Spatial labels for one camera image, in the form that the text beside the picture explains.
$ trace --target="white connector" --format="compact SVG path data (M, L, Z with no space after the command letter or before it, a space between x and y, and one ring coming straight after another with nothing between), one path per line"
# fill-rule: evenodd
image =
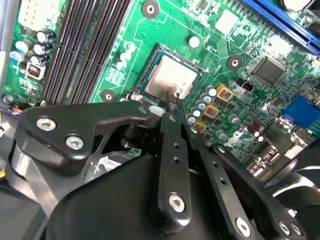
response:
M63 0L22 0L18 22L34 31L55 25L52 20L58 19L60 2Z

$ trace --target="blue pcie slot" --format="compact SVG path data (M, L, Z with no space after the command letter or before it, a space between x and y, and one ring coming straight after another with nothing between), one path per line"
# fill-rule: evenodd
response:
M276 27L289 35L296 42L309 50L312 54L320 56L320 40L312 33L291 19L279 7L268 0L241 0L250 8L265 17Z

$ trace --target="motherboard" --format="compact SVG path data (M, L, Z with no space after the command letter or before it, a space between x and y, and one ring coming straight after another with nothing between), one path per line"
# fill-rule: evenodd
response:
M320 18L273 3L22 0L2 99L20 114L127 100L161 107L169 92L208 146L224 144L258 175L320 136L320 40L308 30Z

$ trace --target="chipset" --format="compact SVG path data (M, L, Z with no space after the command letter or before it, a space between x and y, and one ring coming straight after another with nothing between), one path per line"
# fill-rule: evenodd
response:
M204 74L202 68L159 45L136 90L157 102L165 101L167 93L185 99Z
M282 66L279 62L266 57L262 59L259 64L253 70L253 75L272 87L282 75L286 72L286 68Z

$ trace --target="metal screw head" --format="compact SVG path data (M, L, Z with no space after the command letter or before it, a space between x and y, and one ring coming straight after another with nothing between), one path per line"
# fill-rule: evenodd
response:
M185 202L177 194L169 196L169 204L177 213L182 213L185 210Z
M243 236L245 236L246 238L251 236L249 225L242 218L240 217L236 218L235 224Z
M289 228L282 221L279 222L279 226L286 235L289 236L291 234Z
M57 127L57 124L55 121L46 117L39 118L35 124L38 128L47 132L52 131Z
M176 122L175 118L171 115L169 116L169 119L172 121L172 122Z
M302 231L300 230L300 228L295 225L293 222L291 223L291 227L292 229L296 232L296 234L298 234L299 236L302 236Z
M191 131L194 133L194 134L197 134L198 133L198 129L196 129L194 126L190 127L191 128Z
M222 152L223 154L226 153L226 150L222 147L222 146L218 146L218 149L220 152Z
M85 142L78 136L69 136L65 140L66 145L73 149L73 150L79 150L82 149L85 145Z

